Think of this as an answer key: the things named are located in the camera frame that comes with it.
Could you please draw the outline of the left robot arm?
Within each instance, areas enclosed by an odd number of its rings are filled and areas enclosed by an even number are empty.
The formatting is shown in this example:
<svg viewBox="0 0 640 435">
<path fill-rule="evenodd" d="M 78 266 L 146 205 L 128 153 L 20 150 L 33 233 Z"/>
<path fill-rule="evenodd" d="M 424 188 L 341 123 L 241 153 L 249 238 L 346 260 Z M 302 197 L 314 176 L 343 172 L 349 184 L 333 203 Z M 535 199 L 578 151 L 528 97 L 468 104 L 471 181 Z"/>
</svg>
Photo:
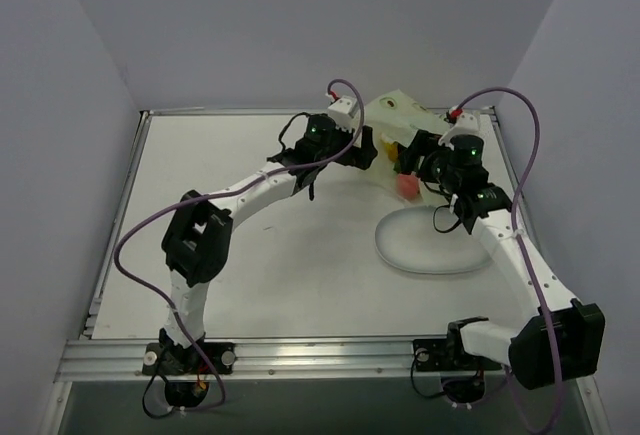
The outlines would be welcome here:
<svg viewBox="0 0 640 435">
<path fill-rule="evenodd" d="M 224 268 L 233 231 L 269 205 L 304 189 L 314 196 L 314 182 L 321 166 L 308 167 L 337 153 L 343 166 L 368 169 L 377 149 L 373 130 L 362 127 L 360 144 L 352 146 L 352 130 L 342 130 L 327 114 L 308 114 L 303 136 L 292 148 L 267 159 L 254 175 L 224 190 L 220 199 L 202 201 L 178 209 L 163 237 L 161 248 L 170 270 L 170 299 L 175 305 L 160 341 L 168 345 L 165 360 L 179 374 L 194 372 L 202 360 L 196 342 L 205 336 L 204 309 L 209 283 Z"/>
</svg>

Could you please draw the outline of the pink fake peach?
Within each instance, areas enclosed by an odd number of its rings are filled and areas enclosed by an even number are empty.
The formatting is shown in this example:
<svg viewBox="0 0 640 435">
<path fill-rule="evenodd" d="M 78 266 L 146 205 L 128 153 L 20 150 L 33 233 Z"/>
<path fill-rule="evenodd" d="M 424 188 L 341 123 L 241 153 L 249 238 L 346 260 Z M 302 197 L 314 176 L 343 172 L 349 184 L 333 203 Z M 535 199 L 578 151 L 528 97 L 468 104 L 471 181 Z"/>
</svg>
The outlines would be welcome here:
<svg viewBox="0 0 640 435">
<path fill-rule="evenodd" d="M 407 201 L 413 201 L 420 196 L 419 179 L 411 174 L 398 174 L 396 176 L 396 192 Z"/>
</svg>

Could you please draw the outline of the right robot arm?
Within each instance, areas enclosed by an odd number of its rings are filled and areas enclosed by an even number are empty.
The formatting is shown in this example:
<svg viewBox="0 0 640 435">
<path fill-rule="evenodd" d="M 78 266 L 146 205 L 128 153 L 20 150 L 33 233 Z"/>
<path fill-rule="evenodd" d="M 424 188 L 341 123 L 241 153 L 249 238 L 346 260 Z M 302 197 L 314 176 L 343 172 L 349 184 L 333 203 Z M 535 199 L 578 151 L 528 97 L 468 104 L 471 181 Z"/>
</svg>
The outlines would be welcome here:
<svg viewBox="0 0 640 435">
<path fill-rule="evenodd" d="M 476 135 L 444 143 L 420 130 L 397 160 L 401 173 L 439 187 L 458 225 L 489 254 L 524 312 L 518 329 L 484 316 L 450 323 L 445 358 L 459 368 L 477 358 L 505 365 L 528 390 L 590 376 L 599 362 L 604 314 L 567 289 L 518 228 L 512 199 L 482 165 L 483 149 Z"/>
</svg>

